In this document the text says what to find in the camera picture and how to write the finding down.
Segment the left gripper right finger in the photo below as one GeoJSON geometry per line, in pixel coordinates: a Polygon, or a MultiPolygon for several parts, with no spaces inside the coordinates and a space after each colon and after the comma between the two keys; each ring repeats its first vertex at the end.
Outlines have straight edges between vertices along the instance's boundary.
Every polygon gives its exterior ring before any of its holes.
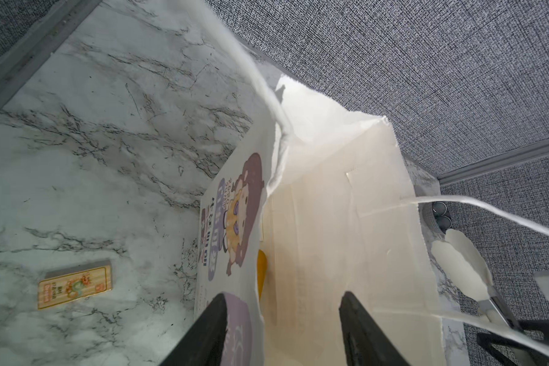
{"type": "Polygon", "coordinates": [[[342,297],[339,316],[347,365],[410,365],[351,291],[342,297]]]}

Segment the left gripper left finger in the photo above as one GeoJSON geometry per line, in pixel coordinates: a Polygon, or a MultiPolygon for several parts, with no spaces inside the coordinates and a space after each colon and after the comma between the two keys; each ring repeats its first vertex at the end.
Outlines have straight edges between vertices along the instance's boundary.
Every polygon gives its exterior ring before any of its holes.
{"type": "Polygon", "coordinates": [[[218,294],[160,366],[218,366],[227,335],[227,302],[218,294]]]}

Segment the white patterned paper bag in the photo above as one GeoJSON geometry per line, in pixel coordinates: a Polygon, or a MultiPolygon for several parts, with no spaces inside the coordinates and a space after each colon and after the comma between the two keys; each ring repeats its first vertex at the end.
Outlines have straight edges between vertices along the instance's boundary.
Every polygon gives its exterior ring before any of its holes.
{"type": "Polygon", "coordinates": [[[271,88],[203,1],[165,6],[227,53],[269,113],[201,200],[195,317],[224,294],[220,365],[347,365],[346,291],[410,365],[445,364],[444,320],[480,327],[491,352],[508,346],[549,365],[549,328],[538,341],[514,319],[491,323],[436,262],[419,214],[432,197],[415,194],[387,118],[348,111],[288,76],[271,88]]]}

